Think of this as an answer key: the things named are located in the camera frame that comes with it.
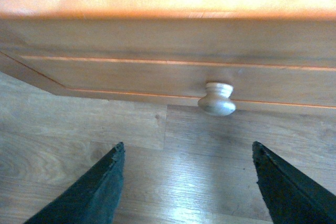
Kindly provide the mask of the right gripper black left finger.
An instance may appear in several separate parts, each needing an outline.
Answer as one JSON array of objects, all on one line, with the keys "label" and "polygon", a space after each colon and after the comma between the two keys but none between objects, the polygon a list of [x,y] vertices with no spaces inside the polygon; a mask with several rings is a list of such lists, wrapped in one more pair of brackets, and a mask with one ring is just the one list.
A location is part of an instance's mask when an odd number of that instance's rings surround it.
[{"label": "right gripper black left finger", "polygon": [[123,190],[124,144],[119,142],[67,190],[26,223],[113,223]]}]

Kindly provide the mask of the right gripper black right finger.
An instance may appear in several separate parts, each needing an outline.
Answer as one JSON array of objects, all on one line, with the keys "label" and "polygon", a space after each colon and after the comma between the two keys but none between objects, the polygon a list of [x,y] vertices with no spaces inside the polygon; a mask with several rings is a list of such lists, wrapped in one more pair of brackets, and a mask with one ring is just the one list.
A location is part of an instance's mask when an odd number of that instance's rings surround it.
[{"label": "right gripper black right finger", "polygon": [[335,223],[335,195],[263,144],[253,142],[258,187],[273,223]]}]

